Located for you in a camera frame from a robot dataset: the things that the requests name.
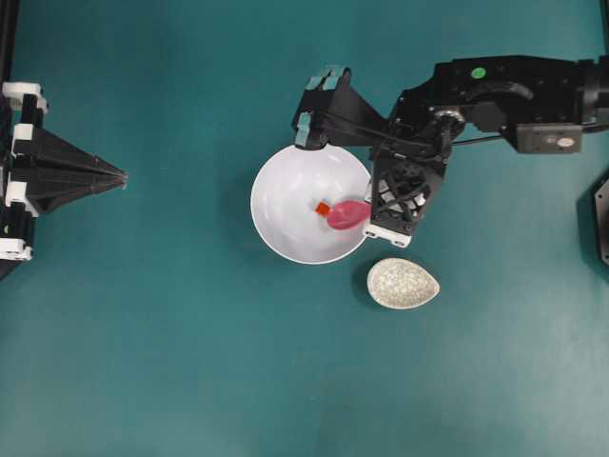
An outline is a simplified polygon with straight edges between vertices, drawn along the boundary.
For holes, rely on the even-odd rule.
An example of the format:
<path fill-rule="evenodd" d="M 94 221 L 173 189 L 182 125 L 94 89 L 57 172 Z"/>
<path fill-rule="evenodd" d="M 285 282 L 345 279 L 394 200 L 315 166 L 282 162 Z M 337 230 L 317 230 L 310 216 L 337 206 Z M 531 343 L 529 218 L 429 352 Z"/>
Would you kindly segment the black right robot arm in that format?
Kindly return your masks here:
<path fill-rule="evenodd" d="M 522 154 L 576 153 L 582 138 L 608 128 L 608 61 L 532 56 L 439 63 L 405 89 L 387 116 L 350 84 L 346 67 L 311 77 L 292 126 L 299 149 L 367 147 L 372 163 L 363 232 L 408 246 L 444 180 L 452 149 L 475 127 L 480 140 Z"/>

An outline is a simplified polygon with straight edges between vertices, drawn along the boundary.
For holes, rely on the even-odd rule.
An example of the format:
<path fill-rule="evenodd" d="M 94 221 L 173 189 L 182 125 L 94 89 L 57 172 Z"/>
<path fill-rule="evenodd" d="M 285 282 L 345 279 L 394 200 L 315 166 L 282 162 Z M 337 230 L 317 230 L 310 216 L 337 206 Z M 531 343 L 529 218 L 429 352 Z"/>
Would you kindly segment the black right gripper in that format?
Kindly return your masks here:
<path fill-rule="evenodd" d="M 297 148 L 372 147 L 381 142 L 381 135 L 369 127 L 384 127 L 387 119 L 351 87 L 350 80 L 350 68 L 340 65 L 325 66 L 308 78 L 303 111 L 293 123 Z M 442 186 L 447 157 L 422 148 L 406 151 L 381 144 L 370 158 L 371 177 L 364 197 L 370 215 L 363 235 L 406 248 Z"/>

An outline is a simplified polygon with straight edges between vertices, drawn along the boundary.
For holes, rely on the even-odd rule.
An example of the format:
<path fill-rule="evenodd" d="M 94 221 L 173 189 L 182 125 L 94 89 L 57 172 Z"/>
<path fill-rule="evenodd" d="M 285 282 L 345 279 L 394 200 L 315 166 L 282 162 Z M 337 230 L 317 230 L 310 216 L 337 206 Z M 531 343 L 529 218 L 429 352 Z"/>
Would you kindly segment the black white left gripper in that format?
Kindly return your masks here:
<path fill-rule="evenodd" d="M 1 260 L 29 261 L 35 222 L 40 215 L 91 195 L 122 188 L 128 175 L 41 128 L 49 103 L 39 84 L 5 82 L 2 96 L 12 111 L 20 112 L 20 121 L 10 135 L 10 166 L 2 185 Z M 43 164 L 84 171 L 18 169 L 18 165 L 30 167 L 26 156 Z"/>

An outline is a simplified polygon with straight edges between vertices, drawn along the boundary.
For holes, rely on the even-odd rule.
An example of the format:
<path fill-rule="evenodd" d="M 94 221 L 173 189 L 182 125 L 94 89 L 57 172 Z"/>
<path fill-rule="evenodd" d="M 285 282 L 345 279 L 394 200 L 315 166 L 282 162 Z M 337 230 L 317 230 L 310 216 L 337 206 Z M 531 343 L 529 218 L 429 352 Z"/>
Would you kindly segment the black arm base right edge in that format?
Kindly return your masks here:
<path fill-rule="evenodd" d="M 580 252 L 596 273 L 608 272 L 608 169 L 600 172 L 577 201 Z"/>

